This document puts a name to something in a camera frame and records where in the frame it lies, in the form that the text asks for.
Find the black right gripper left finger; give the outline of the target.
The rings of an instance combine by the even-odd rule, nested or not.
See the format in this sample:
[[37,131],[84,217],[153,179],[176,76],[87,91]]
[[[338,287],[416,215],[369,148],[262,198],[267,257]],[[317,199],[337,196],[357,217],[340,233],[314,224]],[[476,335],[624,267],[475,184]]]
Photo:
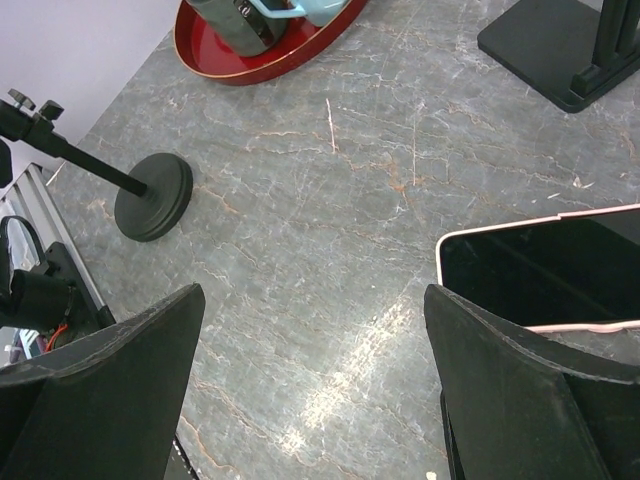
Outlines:
[[163,478],[205,305],[194,283],[2,368],[2,478]]

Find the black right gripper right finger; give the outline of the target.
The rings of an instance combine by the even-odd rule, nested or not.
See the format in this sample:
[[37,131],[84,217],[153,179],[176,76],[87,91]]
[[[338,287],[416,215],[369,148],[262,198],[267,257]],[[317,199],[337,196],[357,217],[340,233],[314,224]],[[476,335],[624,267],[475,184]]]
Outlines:
[[636,479],[639,369],[430,285],[426,331],[454,479]]

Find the phone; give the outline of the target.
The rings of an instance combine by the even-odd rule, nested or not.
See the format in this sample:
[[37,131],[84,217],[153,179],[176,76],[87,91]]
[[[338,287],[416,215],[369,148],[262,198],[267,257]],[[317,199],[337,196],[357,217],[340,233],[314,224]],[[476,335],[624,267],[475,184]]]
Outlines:
[[639,326],[636,204],[451,232],[435,254],[440,285],[530,331]]

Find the black round-base phone stand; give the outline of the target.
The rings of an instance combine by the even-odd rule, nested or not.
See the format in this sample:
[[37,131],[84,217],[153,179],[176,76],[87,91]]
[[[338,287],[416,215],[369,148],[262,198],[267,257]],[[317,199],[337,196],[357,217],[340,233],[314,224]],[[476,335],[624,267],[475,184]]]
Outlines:
[[117,186],[114,216],[121,233],[136,242],[154,241],[181,219],[191,200],[193,172],[172,153],[152,154],[124,173],[69,143],[54,131],[54,121],[64,112],[48,100],[40,109],[16,89],[11,102],[1,102],[1,186],[13,181],[9,142],[24,142],[52,157],[76,165]]

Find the black folding phone stand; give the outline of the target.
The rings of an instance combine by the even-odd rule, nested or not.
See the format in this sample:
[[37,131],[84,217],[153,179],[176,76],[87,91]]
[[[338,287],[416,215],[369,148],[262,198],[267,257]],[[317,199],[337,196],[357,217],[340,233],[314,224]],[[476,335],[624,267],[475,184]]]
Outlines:
[[518,1],[478,48],[566,113],[579,113],[639,70],[639,2]]

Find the dark green glass mug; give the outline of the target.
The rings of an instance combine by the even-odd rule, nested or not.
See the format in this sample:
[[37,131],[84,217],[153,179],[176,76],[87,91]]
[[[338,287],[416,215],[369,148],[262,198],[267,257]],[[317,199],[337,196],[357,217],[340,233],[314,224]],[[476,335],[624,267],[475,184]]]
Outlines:
[[188,1],[198,15],[236,54],[254,57],[269,50],[284,35],[288,19],[262,15],[250,1]]

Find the light blue mug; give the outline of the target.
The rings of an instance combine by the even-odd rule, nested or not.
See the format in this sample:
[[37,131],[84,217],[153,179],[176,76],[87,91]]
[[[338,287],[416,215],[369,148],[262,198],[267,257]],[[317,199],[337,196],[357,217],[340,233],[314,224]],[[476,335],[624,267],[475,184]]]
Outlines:
[[250,3],[264,16],[271,19],[292,19],[305,17],[316,27],[323,27],[333,20],[345,7],[346,0],[299,0],[291,1],[291,8],[272,9],[264,1],[250,0]]

